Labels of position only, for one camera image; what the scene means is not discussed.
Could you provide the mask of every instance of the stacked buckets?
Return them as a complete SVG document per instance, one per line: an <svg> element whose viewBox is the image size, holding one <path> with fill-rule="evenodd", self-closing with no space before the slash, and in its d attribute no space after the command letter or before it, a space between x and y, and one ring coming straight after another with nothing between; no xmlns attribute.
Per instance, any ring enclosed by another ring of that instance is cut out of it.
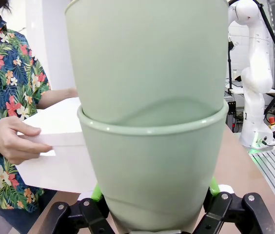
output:
<svg viewBox="0 0 275 234"><path fill-rule="evenodd" d="M74 0L78 117L98 184L130 230L192 226L228 111L225 0Z"/></svg>

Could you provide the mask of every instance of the cardboard box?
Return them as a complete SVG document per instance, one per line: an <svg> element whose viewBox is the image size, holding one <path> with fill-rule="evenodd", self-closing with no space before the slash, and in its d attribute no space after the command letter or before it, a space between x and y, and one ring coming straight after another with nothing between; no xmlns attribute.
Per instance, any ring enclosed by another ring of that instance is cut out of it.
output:
<svg viewBox="0 0 275 234"><path fill-rule="evenodd" d="M18 133L21 138L54 149L16 166L25 184L74 193L93 190L97 180L77 117L79 106L79 98L66 99L24 120L41 128L41 134Z"/></svg>

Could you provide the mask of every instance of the jeans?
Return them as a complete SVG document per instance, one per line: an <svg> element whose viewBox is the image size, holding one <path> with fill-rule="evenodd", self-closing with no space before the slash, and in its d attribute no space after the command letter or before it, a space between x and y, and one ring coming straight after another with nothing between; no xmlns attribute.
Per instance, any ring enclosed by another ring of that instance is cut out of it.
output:
<svg viewBox="0 0 275 234"><path fill-rule="evenodd" d="M39 207L33 213L18 209L0 209L0 216L2 216L20 234L27 234L56 192L57 191L45 189L44 194L38 199Z"/></svg>

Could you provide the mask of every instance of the floral shirt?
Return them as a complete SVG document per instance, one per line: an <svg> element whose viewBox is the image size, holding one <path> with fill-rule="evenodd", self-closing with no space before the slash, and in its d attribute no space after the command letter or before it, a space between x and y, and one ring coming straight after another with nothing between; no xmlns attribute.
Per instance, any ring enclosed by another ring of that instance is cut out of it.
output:
<svg viewBox="0 0 275 234"><path fill-rule="evenodd" d="M6 28L0 16L0 119L24 120L37 112L36 104L49 90L44 70L24 35ZM15 166L0 154L0 208L33 212L43 189L24 184Z"/></svg>

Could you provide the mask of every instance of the person's right hand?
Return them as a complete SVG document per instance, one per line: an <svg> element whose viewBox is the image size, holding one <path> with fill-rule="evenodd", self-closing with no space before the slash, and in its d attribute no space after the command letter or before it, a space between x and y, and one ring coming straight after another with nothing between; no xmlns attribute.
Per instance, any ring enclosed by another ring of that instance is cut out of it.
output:
<svg viewBox="0 0 275 234"><path fill-rule="evenodd" d="M19 165L25 160L38 158L40 153L52 150L49 145L20 138L17 132L35 137L41 129L23 123L16 116L0 119L0 153L11 163Z"/></svg>

